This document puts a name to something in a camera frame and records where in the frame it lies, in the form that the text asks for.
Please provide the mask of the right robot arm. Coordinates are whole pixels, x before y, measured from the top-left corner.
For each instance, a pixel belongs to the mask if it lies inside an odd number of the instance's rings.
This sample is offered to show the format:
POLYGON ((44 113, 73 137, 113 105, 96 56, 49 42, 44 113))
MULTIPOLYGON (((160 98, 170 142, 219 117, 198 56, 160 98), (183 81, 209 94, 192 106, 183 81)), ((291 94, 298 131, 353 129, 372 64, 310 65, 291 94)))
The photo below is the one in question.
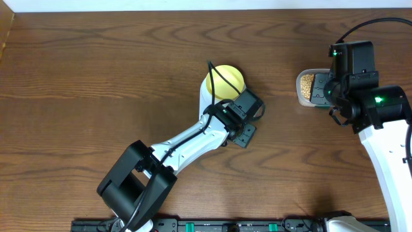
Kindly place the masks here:
POLYGON ((411 231, 411 107, 403 89, 380 86, 370 41, 335 43, 332 67, 316 74, 310 101, 351 126, 372 161, 392 231, 411 231))

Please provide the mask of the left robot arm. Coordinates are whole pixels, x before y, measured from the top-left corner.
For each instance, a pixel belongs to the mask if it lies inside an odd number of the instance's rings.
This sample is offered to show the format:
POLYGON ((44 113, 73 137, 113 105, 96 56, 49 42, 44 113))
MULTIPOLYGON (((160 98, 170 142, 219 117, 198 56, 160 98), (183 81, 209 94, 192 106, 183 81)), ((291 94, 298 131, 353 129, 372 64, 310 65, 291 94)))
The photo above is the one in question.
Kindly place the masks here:
POLYGON ((116 161, 97 193, 123 223, 121 231, 150 231, 177 174, 203 154, 229 141, 246 148, 265 113, 263 101, 249 89, 234 100, 213 100, 199 121, 179 135, 146 146, 130 144, 116 161))

